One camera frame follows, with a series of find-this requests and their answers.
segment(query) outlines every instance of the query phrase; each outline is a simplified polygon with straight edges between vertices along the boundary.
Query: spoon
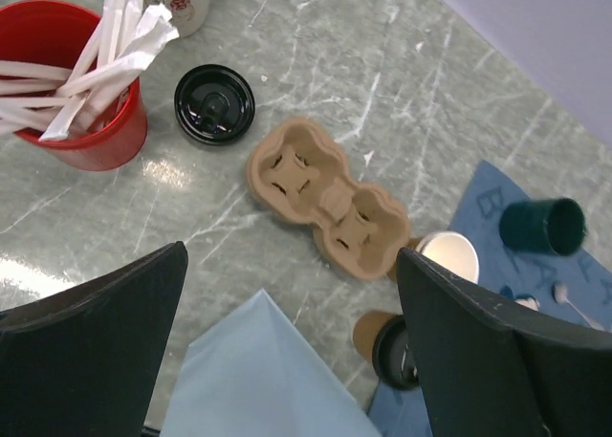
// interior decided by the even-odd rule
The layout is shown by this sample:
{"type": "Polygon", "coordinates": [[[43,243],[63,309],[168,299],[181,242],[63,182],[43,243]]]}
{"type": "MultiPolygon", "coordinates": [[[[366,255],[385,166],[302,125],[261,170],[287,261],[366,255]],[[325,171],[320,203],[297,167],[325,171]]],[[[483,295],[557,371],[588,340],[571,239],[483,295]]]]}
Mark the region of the spoon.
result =
{"type": "Polygon", "coordinates": [[[570,305],[592,328],[596,330],[604,330],[601,324],[587,316],[570,301],[569,293],[570,289],[567,287],[567,284],[558,283],[553,286],[553,297],[555,298],[555,302],[557,302],[559,305],[570,305]]]}

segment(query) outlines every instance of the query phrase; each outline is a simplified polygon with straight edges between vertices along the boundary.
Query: blue placemat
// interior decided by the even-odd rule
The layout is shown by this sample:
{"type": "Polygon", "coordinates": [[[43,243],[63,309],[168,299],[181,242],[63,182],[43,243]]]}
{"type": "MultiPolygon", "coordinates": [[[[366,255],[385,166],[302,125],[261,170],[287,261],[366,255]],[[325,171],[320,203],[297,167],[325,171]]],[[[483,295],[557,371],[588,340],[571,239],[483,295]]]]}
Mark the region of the blue placemat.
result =
{"type": "MultiPolygon", "coordinates": [[[[610,330],[612,274],[589,253],[580,250],[561,258],[515,254],[504,248],[497,230],[499,217],[505,206],[526,199],[527,194],[492,164],[482,162],[476,168],[449,229],[467,236],[476,248],[479,285],[495,293],[508,286],[515,295],[531,294],[542,313],[587,325],[574,310],[553,300],[552,285],[565,282],[572,302],[610,330]]],[[[369,416],[384,437],[432,435],[420,388],[400,392],[379,384],[369,416]]]]}

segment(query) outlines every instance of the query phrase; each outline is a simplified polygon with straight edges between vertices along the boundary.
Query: green cup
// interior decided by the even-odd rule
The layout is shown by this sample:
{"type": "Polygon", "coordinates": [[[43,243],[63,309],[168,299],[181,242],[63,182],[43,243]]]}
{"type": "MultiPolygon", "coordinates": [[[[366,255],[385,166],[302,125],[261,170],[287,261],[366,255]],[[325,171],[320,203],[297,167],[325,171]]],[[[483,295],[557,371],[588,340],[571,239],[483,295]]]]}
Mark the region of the green cup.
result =
{"type": "Polygon", "coordinates": [[[571,255],[586,236],[579,204],[570,198],[509,205],[499,220],[499,235],[513,251],[571,255]]]}

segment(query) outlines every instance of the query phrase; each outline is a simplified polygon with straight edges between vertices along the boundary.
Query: marble table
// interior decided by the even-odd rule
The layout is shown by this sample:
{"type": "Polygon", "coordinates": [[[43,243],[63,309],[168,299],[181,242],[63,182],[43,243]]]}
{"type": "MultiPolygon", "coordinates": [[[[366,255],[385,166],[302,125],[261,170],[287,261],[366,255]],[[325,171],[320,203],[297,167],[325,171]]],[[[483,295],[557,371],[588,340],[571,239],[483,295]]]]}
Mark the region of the marble table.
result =
{"type": "MultiPolygon", "coordinates": [[[[102,0],[70,1],[99,11],[102,0]]],[[[400,310],[395,285],[334,270],[307,229],[279,224],[245,186],[250,152],[289,116],[324,125],[357,177],[405,203],[417,235],[448,224],[487,159],[532,196],[579,200],[587,249],[612,266],[612,154],[440,0],[213,0],[206,25],[171,43],[142,88],[149,136],[118,170],[83,172],[0,142],[0,309],[185,241],[153,426],[187,345],[262,287],[363,405],[372,394],[351,331],[368,309],[400,310]],[[251,130],[225,148],[195,148],[174,118],[174,86],[206,63],[243,74],[257,100],[251,130]]]]}

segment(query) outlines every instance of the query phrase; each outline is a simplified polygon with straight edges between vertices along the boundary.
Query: red container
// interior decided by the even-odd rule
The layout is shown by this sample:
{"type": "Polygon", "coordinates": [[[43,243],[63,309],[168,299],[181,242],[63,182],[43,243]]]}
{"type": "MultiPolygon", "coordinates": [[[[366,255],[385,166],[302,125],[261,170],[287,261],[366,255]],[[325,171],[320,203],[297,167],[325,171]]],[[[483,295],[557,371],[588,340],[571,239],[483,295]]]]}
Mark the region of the red container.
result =
{"type": "MultiPolygon", "coordinates": [[[[0,9],[0,59],[72,69],[98,22],[98,15],[68,2],[24,0],[7,5],[0,9]]],[[[96,133],[56,142],[39,142],[40,133],[32,129],[15,134],[79,169],[119,167],[138,154],[146,138],[140,83],[132,83],[127,102],[96,133]]]]}

